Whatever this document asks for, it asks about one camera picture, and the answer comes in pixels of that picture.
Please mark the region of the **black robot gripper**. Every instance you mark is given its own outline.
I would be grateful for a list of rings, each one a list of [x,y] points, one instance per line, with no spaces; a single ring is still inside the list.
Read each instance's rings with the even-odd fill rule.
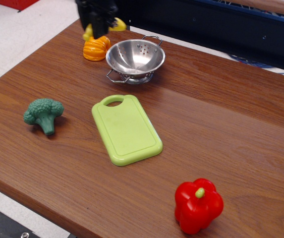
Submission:
[[[118,7],[114,0],[76,0],[80,22],[85,30],[91,24],[95,39],[108,34],[116,25]]]

